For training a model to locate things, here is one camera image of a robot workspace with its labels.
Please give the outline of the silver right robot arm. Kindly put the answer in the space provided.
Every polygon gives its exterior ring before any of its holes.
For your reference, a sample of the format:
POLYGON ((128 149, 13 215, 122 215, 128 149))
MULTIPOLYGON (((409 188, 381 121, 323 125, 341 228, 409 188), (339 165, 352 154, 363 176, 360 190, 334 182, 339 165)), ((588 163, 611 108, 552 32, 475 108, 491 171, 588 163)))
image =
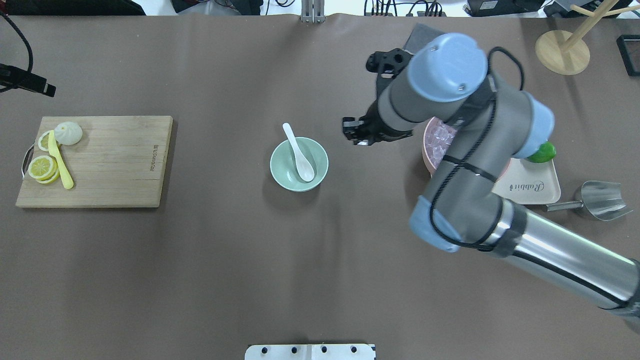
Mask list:
POLYGON ((470 36, 436 30, 422 48, 376 51, 375 101, 364 116, 345 117, 354 145, 409 138, 436 117, 454 139, 409 220, 419 238, 454 253, 473 249, 590 300, 639 331, 639 262, 621 256, 493 192, 513 158, 534 155, 554 129, 554 114, 492 68, 470 36))

